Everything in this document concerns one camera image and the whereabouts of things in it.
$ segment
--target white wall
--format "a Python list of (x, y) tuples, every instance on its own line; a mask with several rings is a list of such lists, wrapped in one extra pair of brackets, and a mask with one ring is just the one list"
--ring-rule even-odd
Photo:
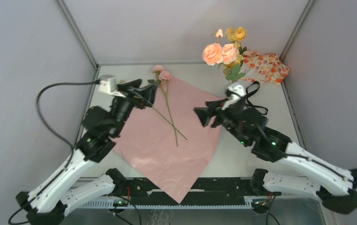
[[(88, 82), (93, 74), (52, 0), (0, 0), (0, 225), (18, 209), (15, 195), (39, 185), (69, 153), (38, 119), (36, 94), (55, 82)], [(55, 88), (41, 99), (51, 126), (69, 140), (88, 91)]]
[(308, 0), (66, 0), (103, 63), (202, 61), (217, 29), (243, 26), (244, 45), (283, 50)]
[[(286, 63), (308, 150), (357, 167), (357, 1), (317, 1)], [(344, 219), (357, 224), (357, 210)]]

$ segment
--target pink flower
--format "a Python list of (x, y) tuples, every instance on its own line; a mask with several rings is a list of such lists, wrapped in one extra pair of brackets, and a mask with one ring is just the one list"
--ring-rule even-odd
[(228, 65), (238, 58), (239, 50), (234, 44), (226, 44), (223, 47), (223, 63)]
[(206, 46), (202, 53), (202, 59), (209, 66), (214, 66), (216, 63), (221, 63), (223, 61), (223, 48), (220, 44), (214, 43)]
[(170, 71), (164, 70), (159, 74), (160, 81), (170, 81), (173, 75), (171, 75)]
[(152, 71), (153, 71), (153, 73), (155, 73), (156, 71), (162, 72), (162, 71), (165, 71), (165, 68), (163, 66), (161, 66), (161, 65), (155, 65), (152, 68)]
[(222, 29), (219, 29), (217, 32), (216, 32), (216, 38), (221, 38), (223, 37), (223, 30)]

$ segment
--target robotic arm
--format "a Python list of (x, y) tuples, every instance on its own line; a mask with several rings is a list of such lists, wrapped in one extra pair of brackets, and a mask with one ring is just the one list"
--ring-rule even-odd
[(110, 169), (93, 182), (69, 190), (81, 174), (103, 160), (115, 146), (111, 139), (119, 137), (132, 109), (152, 107), (157, 83), (139, 88), (141, 79), (117, 84), (112, 75), (101, 76), (99, 82), (99, 91), (114, 96), (110, 111), (91, 107), (82, 121), (87, 132), (76, 143), (73, 154), (36, 189), (16, 196), (32, 225), (58, 225), (86, 202), (124, 188), (123, 175)]
[(244, 147), (254, 144), (252, 153), (258, 158), (290, 166), (306, 176), (281, 176), (256, 169), (251, 182), (255, 193), (270, 191), (306, 196), (342, 214), (349, 214), (357, 207), (357, 169), (334, 166), (284, 134), (266, 127), (267, 118), (248, 103), (247, 89), (239, 83), (230, 84), (226, 94), (226, 99), (194, 108), (201, 124), (205, 127), (215, 117), (213, 128), (222, 125)]

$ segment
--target pink carnation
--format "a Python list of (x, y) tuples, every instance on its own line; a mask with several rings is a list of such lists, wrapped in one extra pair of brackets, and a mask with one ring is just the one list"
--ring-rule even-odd
[(170, 81), (172, 79), (173, 75), (171, 75), (170, 71), (164, 70), (159, 74), (159, 79), (161, 81), (167, 80)]
[(156, 71), (162, 72), (162, 71), (165, 71), (165, 68), (163, 66), (161, 66), (161, 65), (155, 65), (152, 68), (152, 71), (153, 71), (153, 73), (155, 73)]

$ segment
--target patterned wrapping paper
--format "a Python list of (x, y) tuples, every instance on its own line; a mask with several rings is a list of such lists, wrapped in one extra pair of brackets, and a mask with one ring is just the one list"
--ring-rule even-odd
[(243, 58), (242, 71), (246, 72), (246, 75), (242, 79), (245, 81), (280, 84), (290, 70), (281, 63), (276, 54), (260, 54), (248, 50), (244, 52)]

